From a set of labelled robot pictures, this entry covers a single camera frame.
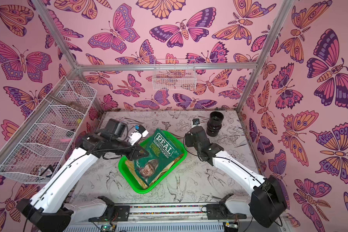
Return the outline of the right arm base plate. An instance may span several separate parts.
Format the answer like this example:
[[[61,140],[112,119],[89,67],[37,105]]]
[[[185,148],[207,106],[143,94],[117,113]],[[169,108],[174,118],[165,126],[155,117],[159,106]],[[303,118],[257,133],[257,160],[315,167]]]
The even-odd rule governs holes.
[[[223,197],[218,204],[207,204],[206,215],[208,220],[221,220],[221,219],[246,219],[247,215],[240,213],[231,213],[230,210],[226,207],[226,201],[234,196],[233,193],[227,194]]]

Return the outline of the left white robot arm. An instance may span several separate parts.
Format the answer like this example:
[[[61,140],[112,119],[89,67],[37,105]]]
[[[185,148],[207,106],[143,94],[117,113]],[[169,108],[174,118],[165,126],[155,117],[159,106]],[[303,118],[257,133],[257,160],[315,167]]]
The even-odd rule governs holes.
[[[128,160],[147,157],[149,153],[139,145],[147,135],[142,125],[129,133],[125,123],[110,119],[104,129],[86,134],[61,169],[38,193],[20,200],[17,210],[41,232],[63,232],[77,222],[108,222],[117,218],[115,203],[105,196],[79,205],[66,204],[64,200],[83,174],[106,153]]]

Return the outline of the tan kraft Chips bag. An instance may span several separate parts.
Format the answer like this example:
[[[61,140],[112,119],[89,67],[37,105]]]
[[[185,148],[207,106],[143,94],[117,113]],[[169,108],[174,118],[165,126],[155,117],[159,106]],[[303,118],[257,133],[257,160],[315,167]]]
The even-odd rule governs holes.
[[[134,168],[134,163],[133,161],[130,160],[126,160],[125,161],[125,165],[127,166],[127,168],[129,169],[130,174],[134,177],[134,180],[137,182],[137,184],[140,186],[140,181],[141,179],[139,178],[139,176],[136,174],[135,172],[135,168]]]

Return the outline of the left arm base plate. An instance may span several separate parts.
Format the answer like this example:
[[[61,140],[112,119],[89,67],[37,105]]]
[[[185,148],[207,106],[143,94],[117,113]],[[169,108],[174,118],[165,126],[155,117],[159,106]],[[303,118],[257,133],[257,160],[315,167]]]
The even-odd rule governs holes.
[[[97,217],[89,218],[88,222],[128,221],[131,208],[129,205],[116,206],[105,196],[99,196],[96,200],[98,203],[102,203],[105,209]]]

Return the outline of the dark green Real chips bag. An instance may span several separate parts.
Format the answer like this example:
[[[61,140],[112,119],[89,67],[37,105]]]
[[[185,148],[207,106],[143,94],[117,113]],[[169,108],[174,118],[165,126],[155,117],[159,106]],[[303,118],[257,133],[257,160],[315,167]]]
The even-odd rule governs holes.
[[[181,150],[172,142],[163,130],[157,128],[142,146],[148,156],[134,160],[136,174],[141,179],[140,185],[146,189],[159,179],[160,172],[172,161],[182,157]]]

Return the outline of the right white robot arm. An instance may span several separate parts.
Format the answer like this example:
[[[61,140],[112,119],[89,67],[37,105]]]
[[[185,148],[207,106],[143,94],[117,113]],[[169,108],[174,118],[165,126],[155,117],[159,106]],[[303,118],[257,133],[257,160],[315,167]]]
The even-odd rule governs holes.
[[[278,179],[259,175],[234,159],[223,147],[210,142],[205,130],[195,126],[184,136],[185,148],[195,148],[197,156],[226,173],[249,195],[247,210],[256,222],[269,228],[287,209]]]

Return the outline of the beige orange chips bag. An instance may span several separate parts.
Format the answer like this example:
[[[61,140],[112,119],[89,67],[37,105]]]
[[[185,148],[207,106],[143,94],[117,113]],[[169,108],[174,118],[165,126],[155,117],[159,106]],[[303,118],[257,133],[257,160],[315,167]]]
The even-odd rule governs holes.
[[[175,164],[177,164],[180,160],[182,159],[182,157],[178,157],[176,158],[174,161],[172,161],[171,163],[169,163],[159,174],[159,178],[161,176],[163,176],[170,168],[172,168]]]

